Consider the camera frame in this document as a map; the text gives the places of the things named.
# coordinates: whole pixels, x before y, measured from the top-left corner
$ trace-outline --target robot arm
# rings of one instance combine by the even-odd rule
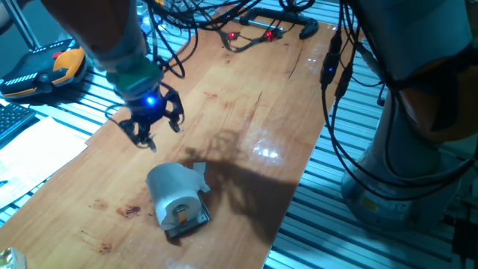
[[[106,70],[107,80],[131,111],[131,119],[119,126],[134,144],[155,150],[149,129],[162,116],[170,119],[173,131],[179,132],[178,124],[181,115],[184,116],[181,100],[168,86],[168,94],[161,95],[159,87],[164,74],[146,58],[136,0],[42,0],[42,3],[93,62]],[[167,102],[172,102],[172,111],[166,111]],[[137,134],[134,124],[138,125]]]
[[[465,1],[348,2],[390,78],[405,82],[388,86],[418,131],[435,142],[477,133],[478,52]]]

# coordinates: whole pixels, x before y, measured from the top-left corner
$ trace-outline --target paper towel roll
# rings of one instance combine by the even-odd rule
[[[162,230],[178,226],[173,212],[179,205],[186,206],[188,221],[197,217],[201,211],[197,192],[210,190],[204,180],[204,171],[205,164],[194,164],[192,170],[178,163],[166,163],[148,173],[146,184]]]

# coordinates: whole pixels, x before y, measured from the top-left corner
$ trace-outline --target wire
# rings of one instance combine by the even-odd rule
[[[352,63],[353,61],[353,57],[354,57],[354,54],[356,52],[356,46],[353,47],[353,51],[352,51],[352,56],[350,58],[350,62],[349,62],[349,65]],[[323,103],[325,103],[325,93],[323,93]],[[336,114],[336,110],[338,108],[338,102],[340,101],[340,97],[338,97],[336,99],[336,102],[335,102],[335,107],[334,107],[334,111],[335,113],[332,114],[332,122],[335,122],[335,114]],[[331,135],[331,140],[332,140],[332,145],[334,146],[335,148],[335,151],[336,153],[338,154],[338,157],[339,159],[341,159],[341,155],[338,153],[338,150],[339,149],[342,154],[345,155],[345,157],[355,166],[357,167],[360,171],[362,171],[363,173],[365,173],[367,176],[371,177],[372,179],[375,179],[376,181],[378,182],[381,182],[383,184],[386,184],[386,185],[392,185],[394,187],[398,187],[398,188],[424,188],[424,187],[429,187],[429,186],[433,186],[433,185],[438,185],[438,184],[441,184],[441,183],[444,183],[444,185],[447,185],[449,182],[453,182],[454,180],[449,180],[449,178],[451,179],[455,179],[454,176],[456,176],[455,173],[451,174],[451,175],[448,175],[447,178],[444,178],[442,180],[440,180],[439,182],[429,182],[429,183],[426,183],[426,184],[416,184],[416,185],[413,185],[413,186],[410,186],[410,185],[404,185],[404,184],[398,184],[398,183],[394,183],[394,182],[389,182],[389,181],[385,181],[381,178],[379,178],[378,176],[375,176],[373,175],[372,173],[368,172],[366,169],[364,169],[362,166],[360,166],[359,164],[357,164],[355,162],[355,160],[353,160],[353,158],[351,158],[347,152],[343,149],[343,147],[340,145],[340,143],[336,140],[335,138],[335,135],[334,135],[334,123],[332,124],[332,126],[330,126],[330,124],[328,123],[329,121],[329,118],[328,118],[328,113],[326,111],[326,105],[324,105],[324,115],[326,117],[326,123],[327,123],[327,128],[329,129],[329,133]]]
[[[327,129],[329,130],[329,133],[331,134],[331,137],[333,136],[333,128],[334,128],[334,125],[335,125],[335,115],[337,114],[337,109],[338,109],[338,102],[340,100],[336,100],[335,101],[335,104],[333,106],[333,109],[332,109],[332,125],[330,124],[329,122],[329,117],[328,117],[328,113],[327,113],[327,106],[326,106],[326,94],[325,94],[325,91],[323,90],[322,91],[322,107],[323,107],[323,113],[324,113],[324,117],[326,119],[326,127]],[[383,194],[380,194],[378,192],[376,192],[375,190],[369,188],[368,186],[366,186],[365,183],[363,183],[360,179],[358,179],[355,174],[350,170],[350,168],[347,166],[347,164],[345,163],[344,159],[342,158],[340,152],[338,151],[338,143],[334,143],[332,142],[332,147],[334,149],[334,152],[335,154],[337,155],[338,157],[338,160],[340,161],[340,163],[342,164],[342,166],[344,167],[344,169],[349,173],[350,177],[355,181],[357,182],[357,184],[359,184],[361,187],[363,187],[366,191],[370,192],[371,194],[377,196],[377,197],[380,197],[384,200],[392,200],[392,201],[411,201],[411,200],[418,200],[418,199],[421,199],[423,197],[427,197],[431,194],[434,194],[442,189],[444,189],[445,187],[453,184],[455,182],[455,180],[449,180],[448,182],[445,182],[442,186],[436,188],[436,189],[433,189],[431,191],[427,191],[423,194],[420,194],[420,195],[417,195],[417,196],[414,196],[414,197],[406,197],[406,198],[396,198],[396,197],[388,197],[386,195],[383,195]]]

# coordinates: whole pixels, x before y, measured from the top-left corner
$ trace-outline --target wooden tabletop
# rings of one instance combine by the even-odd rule
[[[323,126],[319,77],[332,28],[299,40],[296,26],[237,54],[200,31],[186,79],[165,78],[180,92],[184,132],[154,124],[153,153],[107,122],[0,228],[0,250],[23,252],[28,269],[260,268]],[[234,22],[224,30],[264,33]],[[128,116],[121,109],[114,118]],[[203,195],[211,221],[176,240],[159,228],[145,183],[170,161],[206,161],[211,187]]]

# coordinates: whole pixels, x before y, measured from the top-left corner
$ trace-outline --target cable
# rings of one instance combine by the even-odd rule
[[[388,120],[388,127],[387,127],[387,135],[385,136],[385,168],[395,177],[397,177],[400,181],[405,182],[406,184],[410,185],[417,185],[417,183],[411,182],[411,181],[420,181],[420,180],[431,180],[435,178],[442,178],[440,180],[437,180],[435,182],[430,182],[427,184],[419,184],[420,186],[433,186],[433,185],[438,185],[446,181],[447,176],[449,175],[455,175],[458,179],[463,176],[464,173],[468,171],[474,161],[472,160],[467,160],[463,161],[458,167],[441,172],[441,173],[436,173],[433,175],[428,175],[428,176],[416,176],[416,177],[411,177],[411,178],[403,178],[402,176],[399,176],[398,173],[395,171],[393,168],[391,161],[390,161],[390,139],[391,139],[391,133],[393,129],[393,121],[395,118],[395,111],[396,111],[396,96],[395,93],[391,93],[392,98],[391,98],[391,112],[390,112],[390,119]]]
[[[327,113],[327,106],[326,106],[326,94],[325,94],[325,91],[323,90],[322,91],[322,107],[323,107],[323,113],[324,113],[324,117],[326,119],[326,127],[327,129],[329,130],[329,133],[331,134],[331,137],[333,136],[333,130],[332,128],[334,127],[334,124],[335,124],[335,115],[337,114],[337,109],[338,109],[338,101],[340,100],[336,100],[335,104],[334,104],[334,107],[332,109],[332,126],[330,125],[330,122],[329,122],[329,117],[328,117],[328,113]],[[443,184],[442,186],[434,189],[434,190],[431,190],[431,191],[427,191],[423,194],[420,194],[420,195],[417,195],[417,196],[414,196],[414,197],[406,197],[406,198],[396,198],[396,197],[388,197],[386,195],[383,195],[383,194],[379,194],[378,192],[376,192],[375,190],[369,188],[368,186],[366,186],[365,183],[363,183],[360,179],[358,179],[354,174],[353,172],[349,169],[349,167],[347,166],[347,164],[345,164],[340,152],[338,151],[338,147],[337,147],[337,144],[335,143],[332,143],[332,147],[334,149],[334,152],[335,154],[337,155],[338,157],[338,160],[340,161],[340,163],[342,164],[342,166],[344,167],[344,169],[349,173],[350,177],[355,181],[357,182],[357,184],[359,184],[361,187],[363,187],[366,191],[370,192],[371,194],[377,196],[377,197],[380,197],[384,200],[391,200],[391,201],[402,201],[402,202],[405,202],[405,201],[411,201],[411,200],[418,200],[418,199],[421,199],[423,197],[427,197],[431,194],[434,194],[442,189],[444,189],[445,187],[447,187],[448,185],[451,185],[454,183],[453,180],[449,180],[448,182],[446,182],[445,184]]]
[[[357,30],[357,33],[354,33],[356,35],[359,34],[359,29],[360,29],[360,25],[358,26],[358,30]],[[352,55],[351,55],[351,58],[350,58],[350,62],[349,62],[349,66],[347,66],[344,70],[344,74],[345,72],[347,71],[347,74],[351,77],[351,74],[352,74],[352,62],[353,62],[353,58],[355,56],[355,53],[356,53],[356,46],[353,47],[353,51],[352,51]],[[338,105],[338,101],[340,100],[340,98],[344,95],[346,89],[347,89],[347,86],[348,86],[348,81],[350,80],[350,77],[347,77],[345,76],[345,79],[344,78],[344,74],[342,74],[342,77],[341,77],[341,81],[338,85],[338,89],[336,91],[336,97],[337,97],[337,100],[336,100],[336,105]],[[353,158],[351,158],[347,152],[341,147],[341,145],[339,144],[339,142],[335,139],[335,136],[334,136],[334,129],[330,129],[329,128],[329,132],[331,134],[331,139],[332,139],[332,145],[334,146],[334,148],[339,148],[339,150],[347,157],[347,159],[352,162],[354,164],[354,166],[356,166],[358,169],[360,169],[360,171],[362,171],[363,173],[365,173],[367,176],[371,177],[372,179],[375,179],[376,181],[378,182],[381,182],[383,184],[387,184],[387,185],[393,185],[395,187],[398,187],[398,188],[423,188],[423,187],[429,187],[429,186],[432,186],[432,185],[437,185],[437,184],[441,184],[443,182],[447,183],[447,179],[444,179],[444,180],[441,180],[440,182],[430,182],[430,183],[427,183],[427,184],[416,184],[416,185],[413,185],[413,186],[409,186],[409,185],[403,185],[403,184],[397,184],[397,183],[393,183],[393,182],[388,182],[388,181],[385,181],[375,175],[373,175],[372,173],[366,171],[362,166],[360,166],[359,164],[357,164],[355,162],[355,160],[353,160]],[[456,174],[451,174],[449,175],[451,178],[453,178],[453,176],[456,176]]]

